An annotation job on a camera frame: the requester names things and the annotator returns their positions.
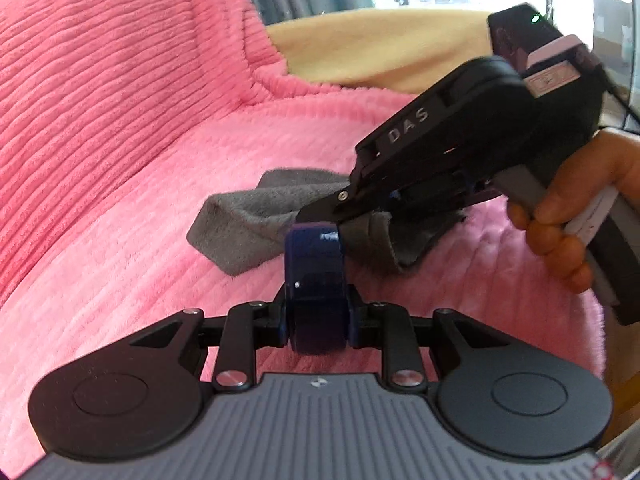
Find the pink blanket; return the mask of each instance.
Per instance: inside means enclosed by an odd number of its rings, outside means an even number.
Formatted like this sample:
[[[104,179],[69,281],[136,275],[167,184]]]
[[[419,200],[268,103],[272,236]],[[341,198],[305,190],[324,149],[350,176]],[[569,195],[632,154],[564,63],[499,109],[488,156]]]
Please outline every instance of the pink blanket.
[[[348,171],[410,100],[286,75],[248,0],[0,0],[0,469],[42,453],[27,399],[69,360],[188,306],[270,300],[282,260],[238,278],[185,234],[209,194],[276,167]],[[368,300],[452,307],[602,373],[600,307],[548,277],[478,205],[407,278],[351,266]],[[265,370],[377,370],[374,351]]]

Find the screw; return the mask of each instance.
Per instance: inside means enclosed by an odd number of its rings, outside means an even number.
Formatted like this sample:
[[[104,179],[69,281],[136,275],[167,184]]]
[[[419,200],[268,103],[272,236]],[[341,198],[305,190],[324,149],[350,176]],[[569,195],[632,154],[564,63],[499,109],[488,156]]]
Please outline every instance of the screw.
[[[391,376],[391,380],[398,386],[410,388],[421,384],[424,376],[416,370],[398,370]]]
[[[220,386],[239,388],[246,384],[246,374],[240,370],[225,370],[216,375],[216,382]]]

